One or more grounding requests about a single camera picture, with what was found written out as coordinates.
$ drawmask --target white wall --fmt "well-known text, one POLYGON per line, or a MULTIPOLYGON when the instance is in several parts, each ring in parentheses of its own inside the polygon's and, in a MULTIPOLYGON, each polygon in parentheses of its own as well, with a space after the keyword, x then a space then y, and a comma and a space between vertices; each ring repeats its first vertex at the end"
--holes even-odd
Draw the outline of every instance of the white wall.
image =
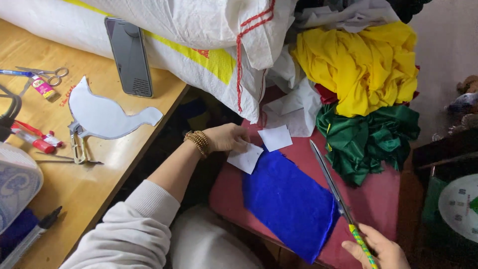
POLYGON ((458 96, 456 84, 478 75, 478 0, 432 0, 410 25, 418 34, 416 64, 422 68, 420 96, 410 105, 420 113, 422 132, 414 145, 421 146, 447 131, 443 107, 458 96))

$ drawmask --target green fabric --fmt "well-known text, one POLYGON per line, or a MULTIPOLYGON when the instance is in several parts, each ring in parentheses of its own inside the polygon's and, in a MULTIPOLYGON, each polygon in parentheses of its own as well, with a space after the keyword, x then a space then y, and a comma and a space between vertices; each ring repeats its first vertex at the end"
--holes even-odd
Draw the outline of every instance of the green fabric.
POLYGON ((410 153, 408 140, 417 139, 420 133, 419 113, 406 106, 391 106, 365 117, 347 118, 335 114, 336 105, 323 105, 316 125, 332 147, 327 159, 345 182, 360 186, 368 173, 383 171, 382 160, 396 170, 403 169, 410 153))
POLYGON ((470 208, 478 214, 478 197, 475 197, 470 203, 470 208))

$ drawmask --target clock face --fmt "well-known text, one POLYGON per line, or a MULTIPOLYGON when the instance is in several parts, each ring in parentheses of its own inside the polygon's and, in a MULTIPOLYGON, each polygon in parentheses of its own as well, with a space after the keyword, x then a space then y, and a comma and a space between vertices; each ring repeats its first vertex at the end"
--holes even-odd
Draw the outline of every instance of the clock face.
POLYGON ((454 231, 478 243, 478 174, 448 184, 440 194, 438 209, 454 231))

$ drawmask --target blue pen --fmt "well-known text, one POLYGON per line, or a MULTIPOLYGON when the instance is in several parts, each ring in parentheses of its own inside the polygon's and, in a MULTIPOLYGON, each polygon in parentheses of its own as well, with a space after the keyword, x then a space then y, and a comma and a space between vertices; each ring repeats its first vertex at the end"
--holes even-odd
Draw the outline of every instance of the blue pen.
POLYGON ((4 70, 0 69, 0 74, 5 75, 14 75, 14 76, 26 76, 26 77, 33 77, 35 74, 32 72, 25 72, 25 71, 15 71, 15 70, 4 70))

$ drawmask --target white sweater sleeve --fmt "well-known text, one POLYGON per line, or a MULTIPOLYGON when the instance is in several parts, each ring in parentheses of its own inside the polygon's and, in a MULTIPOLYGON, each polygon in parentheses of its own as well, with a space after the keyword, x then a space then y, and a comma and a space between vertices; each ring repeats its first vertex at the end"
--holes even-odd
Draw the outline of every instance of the white sweater sleeve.
POLYGON ((160 269, 166 263, 179 202, 160 186, 143 181, 103 223, 81 239, 60 269, 160 269))

